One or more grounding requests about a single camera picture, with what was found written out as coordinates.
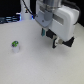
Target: white surface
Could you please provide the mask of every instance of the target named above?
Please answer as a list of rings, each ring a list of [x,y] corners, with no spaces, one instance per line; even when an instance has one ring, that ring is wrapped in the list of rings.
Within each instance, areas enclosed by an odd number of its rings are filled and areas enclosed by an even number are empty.
[[[41,37],[35,21],[0,24],[0,84],[84,84],[84,28],[77,24],[72,48]],[[14,54],[11,43],[20,43]]]

